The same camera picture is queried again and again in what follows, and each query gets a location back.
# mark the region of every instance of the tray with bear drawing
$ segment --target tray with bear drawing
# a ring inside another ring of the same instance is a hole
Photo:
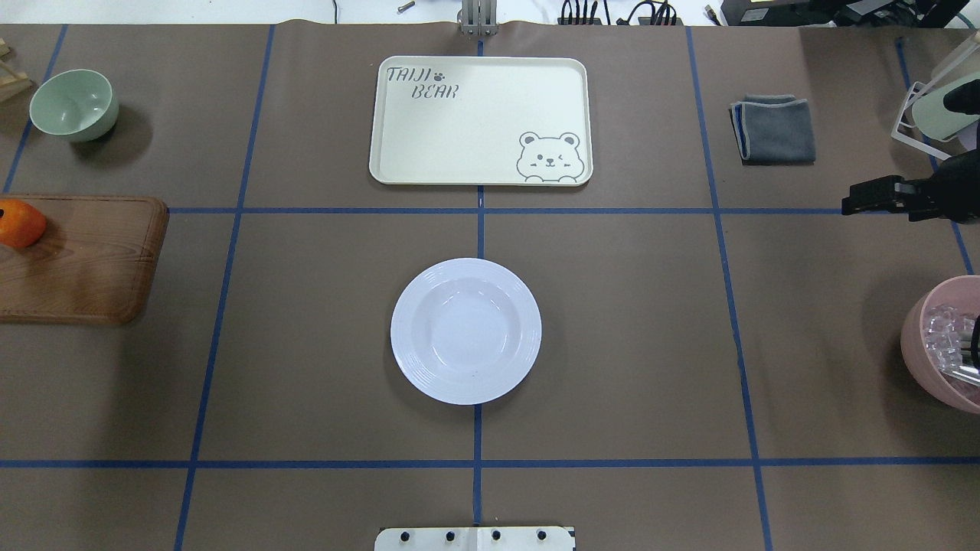
[[[391,184],[581,185],[592,175],[585,67],[390,57],[378,68],[369,167]]]

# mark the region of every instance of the round white plate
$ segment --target round white plate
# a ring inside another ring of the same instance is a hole
[[[541,314],[530,289],[486,260],[458,258],[425,270],[391,316],[402,373],[450,404],[503,396],[531,371],[540,347]]]

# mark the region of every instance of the cartoon bear face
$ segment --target cartoon bear face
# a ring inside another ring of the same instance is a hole
[[[520,135],[523,150],[517,160],[517,172],[524,181],[575,181],[585,172],[578,143],[578,136],[571,132],[557,138],[525,132]]]

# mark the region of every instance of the green cup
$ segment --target green cup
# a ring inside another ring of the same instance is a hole
[[[109,80],[88,69],[52,76],[30,100],[30,121],[66,141],[101,136],[113,127],[119,112],[119,99]]]

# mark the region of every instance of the blue gray towel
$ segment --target blue gray towel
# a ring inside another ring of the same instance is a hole
[[[731,116],[743,161],[778,165],[816,160],[807,100],[746,95],[731,105]]]

